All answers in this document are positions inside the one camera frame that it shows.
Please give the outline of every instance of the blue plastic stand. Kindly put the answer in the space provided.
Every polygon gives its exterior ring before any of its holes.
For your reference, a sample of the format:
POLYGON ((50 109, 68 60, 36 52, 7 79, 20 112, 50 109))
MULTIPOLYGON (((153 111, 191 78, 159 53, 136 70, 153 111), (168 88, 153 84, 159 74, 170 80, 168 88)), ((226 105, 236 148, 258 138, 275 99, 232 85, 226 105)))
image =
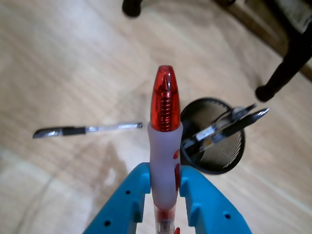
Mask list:
MULTIPOLYGON (((145 194, 151 192, 149 163, 136 166, 100 210, 84 234, 135 234, 142 222, 145 194)), ((180 195, 196 234, 250 234, 243 216, 200 172, 181 166, 180 195)))

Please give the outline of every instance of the mesh cup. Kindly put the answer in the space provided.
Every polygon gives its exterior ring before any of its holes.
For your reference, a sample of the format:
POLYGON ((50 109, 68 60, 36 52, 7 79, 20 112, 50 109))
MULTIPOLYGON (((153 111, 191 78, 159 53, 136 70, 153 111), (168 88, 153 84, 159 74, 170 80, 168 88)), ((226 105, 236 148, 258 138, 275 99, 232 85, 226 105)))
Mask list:
MULTIPOLYGON (((188 104, 181 113, 182 141, 207 128, 212 121, 232 108, 215 98, 201 98, 188 104)), ((245 148, 245 133, 234 135, 199 153, 199 146, 187 150, 181 145, 181 165, 190 165, 201 172, 218 175, 233 169, 240 161, 245 148)))

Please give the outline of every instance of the black chair leg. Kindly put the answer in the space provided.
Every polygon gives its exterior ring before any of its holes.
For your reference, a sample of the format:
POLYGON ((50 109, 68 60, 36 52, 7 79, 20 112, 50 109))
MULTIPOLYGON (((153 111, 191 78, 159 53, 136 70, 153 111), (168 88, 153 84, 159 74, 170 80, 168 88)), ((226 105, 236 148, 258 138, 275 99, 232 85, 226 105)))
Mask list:
POLYGON ((142 0, 123 0, 122 11, 129 17, 138 17, 141 13, 142 0))
POLYGON ((290 42, 283 62, 278 66, 268 83, 256 89, 255 95, 266 102, 284 87, 301 67, 312 57, 312 24, 298 38, 290 42))

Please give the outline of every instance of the red pen cap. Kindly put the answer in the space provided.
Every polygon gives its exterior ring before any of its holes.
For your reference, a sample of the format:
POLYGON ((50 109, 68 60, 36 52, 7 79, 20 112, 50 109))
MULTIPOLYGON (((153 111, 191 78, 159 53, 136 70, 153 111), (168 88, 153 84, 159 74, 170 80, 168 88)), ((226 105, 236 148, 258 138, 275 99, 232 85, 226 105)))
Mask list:
POLYGON ((180 126, 180 98, 172 66, 158 68, 151 106, 152 128, 171 132, 180 126))

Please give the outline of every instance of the red pen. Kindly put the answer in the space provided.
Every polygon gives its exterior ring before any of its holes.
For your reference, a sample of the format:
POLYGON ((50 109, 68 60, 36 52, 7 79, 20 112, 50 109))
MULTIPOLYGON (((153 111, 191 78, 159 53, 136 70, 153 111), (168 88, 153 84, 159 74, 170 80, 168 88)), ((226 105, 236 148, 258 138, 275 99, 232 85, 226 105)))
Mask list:
POLYGON ((148 134, 151 147, 151 188, 156 234, 173 234, 176 198, 180 185, 183 125, 180 99, 172 66, 160 66, 155 79, 148 134))

